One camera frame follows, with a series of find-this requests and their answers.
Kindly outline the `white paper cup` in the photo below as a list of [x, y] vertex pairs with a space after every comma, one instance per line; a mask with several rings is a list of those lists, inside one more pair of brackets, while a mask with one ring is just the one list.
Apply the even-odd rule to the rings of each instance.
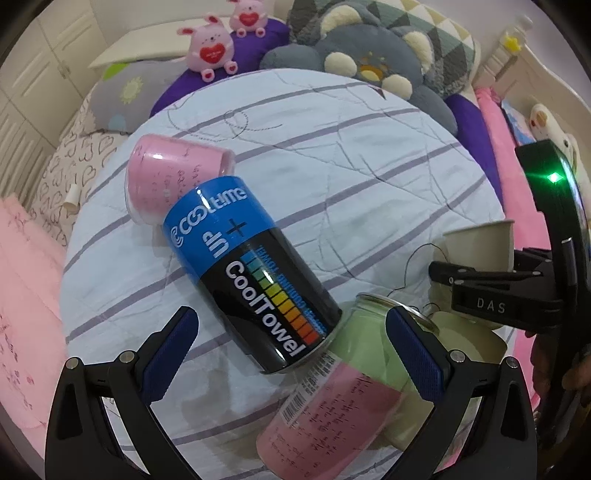
[[445, 261], [477, 271], [513, 270], [513, 220], [501, 220], [448, 231], [443, 234], [443, 254], [434, 260]]

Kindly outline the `pink fleece blanket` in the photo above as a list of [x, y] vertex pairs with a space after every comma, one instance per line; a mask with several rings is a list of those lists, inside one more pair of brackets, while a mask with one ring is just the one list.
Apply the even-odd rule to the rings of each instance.
[[503, 209], [513, 220], [514, 247], [550, 249], [544, 216], [538, 212], [525, 173], [515, 154], [516, 143], [498, 96], [490, 88], [475, 90], [493, 147], [501, 182]]

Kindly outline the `pink quilt left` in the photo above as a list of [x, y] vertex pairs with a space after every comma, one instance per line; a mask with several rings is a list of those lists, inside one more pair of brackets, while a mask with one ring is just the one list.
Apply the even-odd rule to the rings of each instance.
[[1, 201], [1, 405], [34, 450], [66, 360], [59, 294], [65, 249], [17, 197]]

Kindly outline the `white striped quilt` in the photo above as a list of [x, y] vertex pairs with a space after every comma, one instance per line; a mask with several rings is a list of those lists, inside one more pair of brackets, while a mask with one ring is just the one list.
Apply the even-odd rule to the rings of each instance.
[[[138, 135], [235, 153], [235, 174], [335, 301], [361, 292], [424, 308], [427, 268], [450, 230], [500, 220], [485, 173], [426, 113], [366, 83], [304, 70], [223, 80], [156, 114]], [[263, 375], [228, 337], [162, 233], [125, 205], [127, 139], [69, 241], [60, 309], [69, 353], [87, 363], [138, 347], [178, 307], [200, 331], [154, 411], [205, 479], [266, 479], [256, 438], [301, 377]]]

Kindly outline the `pink green towel can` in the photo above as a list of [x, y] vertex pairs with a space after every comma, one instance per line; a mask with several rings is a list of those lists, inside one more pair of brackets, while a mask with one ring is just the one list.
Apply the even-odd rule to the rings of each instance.
[[398, 301], [361, 293], [345, 324], [256, 440], [280, 479], [335, 479], [382, 431], [406, 448], [432, 408], [389, 340]]

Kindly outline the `blue cartoon pillow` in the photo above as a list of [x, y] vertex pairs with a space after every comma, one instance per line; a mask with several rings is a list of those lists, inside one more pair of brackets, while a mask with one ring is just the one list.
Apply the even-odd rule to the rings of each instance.
[[536, 141], [530, 129], [528, 118], [516, 110], [507, 100], [501, 101], [501, 109], [517, 146], [531, 144]]

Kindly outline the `white dog plush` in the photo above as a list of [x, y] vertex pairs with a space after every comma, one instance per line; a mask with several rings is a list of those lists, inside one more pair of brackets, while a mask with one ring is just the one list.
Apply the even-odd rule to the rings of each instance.
[[566, 133], [552, 112], [543, 104], [535, 104], [530, 112], [530, 129], [534, 138], [551, 140], [565, 155], [574, 175], [578, 174], [580, 152], [575, 137]]

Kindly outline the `blue black CoolTowel can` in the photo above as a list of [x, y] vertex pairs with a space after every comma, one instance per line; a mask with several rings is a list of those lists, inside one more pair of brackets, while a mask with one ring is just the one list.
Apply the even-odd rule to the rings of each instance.
[[342, 310], [252, 191], [221, 176], [181, 197], [163, 220], [179, 263], [266, 374], [304, 362]]

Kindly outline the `white bed headboard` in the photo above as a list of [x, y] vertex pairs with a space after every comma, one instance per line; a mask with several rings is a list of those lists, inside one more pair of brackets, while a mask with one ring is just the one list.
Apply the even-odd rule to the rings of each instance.
[[560, 127], [588, 150], [590, 106], [532, 51], [527, 37], [531, 28], [526, 15], [503, 28], [492, 53], [481, 56], [473, 87], [492, 89], [524, 116], [536, 104], [546, 106]]

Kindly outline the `grey bear plush pillow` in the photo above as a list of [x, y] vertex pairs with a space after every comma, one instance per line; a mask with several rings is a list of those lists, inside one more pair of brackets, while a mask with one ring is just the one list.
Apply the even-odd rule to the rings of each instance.
[[433, 45], [425, 33], [412, 27], [390, 30], [355, 2], [339, 3], [322, 16], [314, 45], [280, 46], [260, 62], [263, 70], [311, 70], [365, 81], [408, 101], [456, 135], [454, 114], [427, 85], [434, 66]]

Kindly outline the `triangle patterned pillow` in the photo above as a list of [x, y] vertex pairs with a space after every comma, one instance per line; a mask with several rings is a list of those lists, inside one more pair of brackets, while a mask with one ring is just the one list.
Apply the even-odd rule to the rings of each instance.
[[[468, 30], [418, 1], [360, 1], [359, 4], [390, 30], [413, 28], [429, 37], [435, 62], [426, 83], [442, 98], [458, 94], [468, 86], [479, 53]], [[300, 44], [314, 43], [322, 16], [335, 5], [335, 1], [295, 1], [287, 10], [290, 39]]]

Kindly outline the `heart patterned sheet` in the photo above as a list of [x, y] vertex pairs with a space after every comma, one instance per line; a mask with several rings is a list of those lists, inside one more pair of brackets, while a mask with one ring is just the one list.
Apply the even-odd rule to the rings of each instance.
[[76, 210], [69, 212], [64, 207], [68, 192], [73, 186], [78, 187], [78, 205], [83, 206], [96, 177], [127, 138], [121, 133], [87, 132], [91, 120], [90, 99], [90, 96], [84, 98], [48, 160], [28, 208], [31, 218], [63, 247], [68, 245], [78, 215]]

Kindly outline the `purple blanket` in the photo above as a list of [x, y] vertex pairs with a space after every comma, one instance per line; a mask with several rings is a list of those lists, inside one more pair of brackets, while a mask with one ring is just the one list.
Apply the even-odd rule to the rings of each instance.
[[[271, 19], [267, 23], [266, 37], [259, 39], [255, 35], [238, 38], [231, 34], [235, 42], [235, 61], [238, 74], [259, 70], [263, 55], [273, 48], [287, 46], [288, 27], [280, 20]], [[214, 82], [229, 78], [222, 68], [214, 71], [211, 82], [205, 82], [199, 72], [185, 68], [174, 82], [167, 87], [155, 101], [149, 113], [150, 117], [164, 110], [185, 95], [205, 88]], [[493, 146], [486, 128], [485, 120], [478, 105], [460, 94], [454, 94], [445, 100], [458, 122], [458, 140], [465, 147], [485, 172], [500, 202], [503, 202], [501, 181], [499, 178]]]

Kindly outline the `pink pig plush rear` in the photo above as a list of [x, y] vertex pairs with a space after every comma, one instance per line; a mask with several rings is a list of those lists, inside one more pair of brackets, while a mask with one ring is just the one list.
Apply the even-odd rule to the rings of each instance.
[[235, 0], [235, 6], [229, 19], [229, 27], [238, 38], [245, 38], [253, 33], [257, 38], [266, 35], [269, 22], [266, 6], [259, 0]]

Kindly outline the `pink pig plush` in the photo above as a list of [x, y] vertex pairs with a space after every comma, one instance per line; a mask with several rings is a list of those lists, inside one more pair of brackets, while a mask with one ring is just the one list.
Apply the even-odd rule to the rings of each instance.
[[204, 21], [205, 24], [199, 27], [181, 27], [177, 34], [190, 36], [185, 56], [188, 69], [198, 73], [205, 83], [211, 83], [218, 69], [223, 69], [230, 76], [238, 73], [238, 63], [233, 59], [235, 42], [221, 18], [206, 14]]
[[229, 19], [229, 27], [238, 38], [245, 38], [253, 33], [257, 38], [266, 35], [269, 22], [266, 6], [259, 0], [235, 0], [235, 6]]

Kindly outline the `pink pig plush front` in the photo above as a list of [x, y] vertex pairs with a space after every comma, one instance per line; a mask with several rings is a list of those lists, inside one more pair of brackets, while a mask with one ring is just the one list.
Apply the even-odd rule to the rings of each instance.
[[238, 63], [233, 59], [235, 42], [221, 18], [206, 14], [204, 21], [205, 24], [199, 27], [181, 27], [177, 34], [190, 36], [185, 56], [188, 69], [198, 73], [205, 83], [211, 83], [218, 69], [223, 69], [230, 76], [238, 73]]

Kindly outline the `grey flower pillow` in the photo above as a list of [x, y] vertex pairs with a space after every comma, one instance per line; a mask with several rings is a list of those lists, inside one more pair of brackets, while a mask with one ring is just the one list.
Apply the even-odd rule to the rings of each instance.
[[183, 59], [111, 64], [89, 96], [84, 133], [133, 133], [185, 71]]

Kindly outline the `white wardrobe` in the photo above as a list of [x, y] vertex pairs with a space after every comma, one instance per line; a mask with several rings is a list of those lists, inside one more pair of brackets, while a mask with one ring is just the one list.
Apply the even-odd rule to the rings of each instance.
[[32, 201], [107, 47], [89, 1], [52, 1], [1, 57], [1, 195]]

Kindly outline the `white nightstand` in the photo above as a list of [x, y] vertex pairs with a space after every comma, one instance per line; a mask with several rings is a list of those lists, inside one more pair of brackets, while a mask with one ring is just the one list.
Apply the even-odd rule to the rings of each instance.
[[178, 58], [187, 53], [188, 47], [189, 37], [179, 36], [175, 28], [135, 30], [107, 47], [89, 64], [89, 68], [96, 70], [114, 63]]

